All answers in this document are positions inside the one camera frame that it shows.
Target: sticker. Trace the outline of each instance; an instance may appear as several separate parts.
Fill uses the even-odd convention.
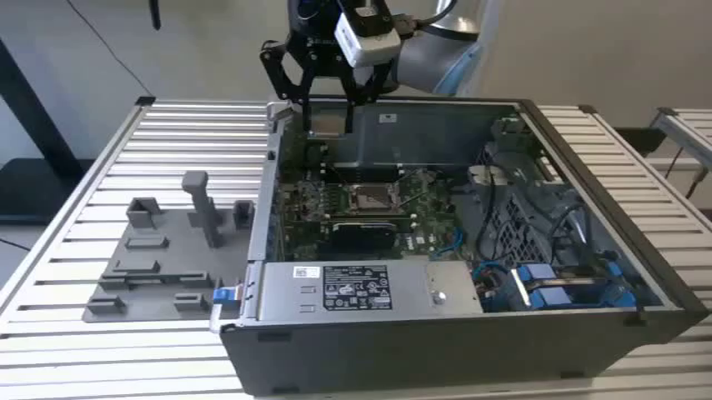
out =
[[[323,274],[323,267],[295,267],[295,278],[319,279]]]
[[[392,310],[385,265],[324,266],[324,308],[329,311]]]
[[[399,114],[379,114],[379,123],[397,123]]]

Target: slotted metal surface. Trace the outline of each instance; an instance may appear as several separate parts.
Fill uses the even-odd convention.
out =
[[[598,116],[584,115],[575,107],[544,108],[544,112],[712,306],[710,226]],[[209,192],[220,206],[256,198],[260,157],[268,149],[265,113],[266,105],[237,102],[158,102],[137,110],[14,276],[17,291],[6,288],[0,292],[0,301],[10,299],[0,317],[2,399],[252,398],[206,322],[87,324],[82,313],[122,235],[133,196],[152,193],[165,207],[186,208],[190,200],[182,195],[181,176],[189,169],[205,169],[213,176]],[[710,398],[711,339],[709,318],[671,344],[637,349],[596,379],[367,392],[336,398]]]
[[[666,132],[707,168],[712,168],[712,110],[663,109],[653,126]]]

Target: barcode label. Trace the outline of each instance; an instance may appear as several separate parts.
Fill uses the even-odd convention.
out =
[[[295,278],[319,279],[323,275],[323,267],[295,267]]]

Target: circuit board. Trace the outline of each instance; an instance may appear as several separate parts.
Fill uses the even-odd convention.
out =
[[[288,261],[470,256],[440,172],[420,168],[367,183],[308,176],[280,193]]]

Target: power supply label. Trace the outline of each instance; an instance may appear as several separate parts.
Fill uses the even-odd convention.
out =
[[[329,311],[391,310],[391,294],[385,265],[324,267],[324,308]]]

